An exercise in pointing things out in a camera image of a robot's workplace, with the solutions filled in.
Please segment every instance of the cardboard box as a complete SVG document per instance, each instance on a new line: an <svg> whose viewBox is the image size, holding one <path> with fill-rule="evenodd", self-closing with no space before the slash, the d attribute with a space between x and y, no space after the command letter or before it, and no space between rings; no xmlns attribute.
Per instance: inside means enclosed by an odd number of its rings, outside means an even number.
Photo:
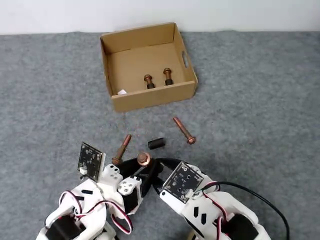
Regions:
<svg viewBox="0 0 320 240"><path fill-rule="evenodd" d="M100 37L105 81L117 112L191 98L198 80L174 22L112 32ZM173 85L165 85L164 68ZM147 89L150 74L155 88Z"/></svg>

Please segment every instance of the bolt head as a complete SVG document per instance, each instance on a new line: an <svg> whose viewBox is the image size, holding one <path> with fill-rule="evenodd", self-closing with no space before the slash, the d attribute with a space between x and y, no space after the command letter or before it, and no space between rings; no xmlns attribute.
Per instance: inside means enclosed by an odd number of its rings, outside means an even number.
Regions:
<svg viewBox="0 0 320 240"><path fill-rule="evenodd" d="M152 76L150 74L144 75L144 80L147 81L147 79L152 79Z"/></svg>
<svg viewBox="0 0 320 240"><path fill-rule="evenodd" d="M192 136L190 137L187 141L186 141L188 144L194 144L196 142L196 137L195 136Z"/></svg>
<svg viewBox="0 0 320 240"><path fill-rule="evenodd" d="M163 74L166 74L166 72L171 73L172 71L171 71L170 68L166 67L166 68L163 70Z"/></svg>
<svg viewBox="0 0 320 240"><path fill-rule="evenodd" d="M141 165L141 166L148 165L151 161L150 154L146 153L146 152L140 152L138 154L137 161L138 161L139 165Z"/></svg>
<svg viewBox="0 0 320 240"><path fill-rule="evenodd" d="M111 162L113 165L118 165L118 164L122 163L122 161L116 157L113 157Z"/></svg>

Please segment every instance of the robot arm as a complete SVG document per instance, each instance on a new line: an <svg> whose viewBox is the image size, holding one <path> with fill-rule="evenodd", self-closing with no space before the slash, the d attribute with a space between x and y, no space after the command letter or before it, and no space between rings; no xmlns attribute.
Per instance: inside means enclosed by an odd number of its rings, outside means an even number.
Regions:
<svg viewBox="0 0 320 240"><path fill-rule="evenodd" d="M192 239L271 240L256 214L218 185L202 190L210 183L199 168L181 161L158 191L193 228Z"/></svg>
<svg viewBox="0 0 320 240"><path fill-rule="evenodd" d="M87 180L62 193L59 207L46 218L36 240L114 240L116 231L106 221L107 212L121 231L128 235L132 232L129 215L138 210L161 170L160 164L149 160L141 169L133 158L104 167L105 157L105 153L82 143L78 170ZM117 218L124 219L127 226Z"/></svg>

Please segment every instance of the black cable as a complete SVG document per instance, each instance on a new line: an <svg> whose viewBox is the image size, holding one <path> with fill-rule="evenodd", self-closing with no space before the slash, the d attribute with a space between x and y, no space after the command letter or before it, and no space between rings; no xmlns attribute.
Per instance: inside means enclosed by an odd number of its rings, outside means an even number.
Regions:
<svg viewBox="0 0 320 240"><path fill-rule="evenodd" d="M216 181L216 182L212 182L208 185L206 185L204 188L202 188L201 190L204 191L212 186L216 186L216 185L229 185L229 186L233 186L239 189L242 189L252 195L254 195L255 197L259 198L260 200L262 200L263 202L265 202L266 204L268 204L283 220L284 225L285 225L285 229L286 229L286 240L290 240L290 227L288 224L288 221L286 219L286 217L282 214L282 212L275 206L273 205L269 200L265 199L263 196L259 195L258 193L256 193L255 191L250 190L249 188L246 188L245 186L233 183L233 182L229 182L229 181Z"/></svg>

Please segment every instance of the white wall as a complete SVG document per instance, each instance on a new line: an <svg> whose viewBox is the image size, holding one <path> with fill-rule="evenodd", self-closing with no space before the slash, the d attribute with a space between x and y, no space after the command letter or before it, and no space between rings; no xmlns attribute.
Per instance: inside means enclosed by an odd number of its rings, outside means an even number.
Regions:
<svg viewBox="0 0 320 240"><path fill-rule="evenodd" d="M0 34L111 32L171 21L182 31L319 31L320 0L0 0Z"/></svg>

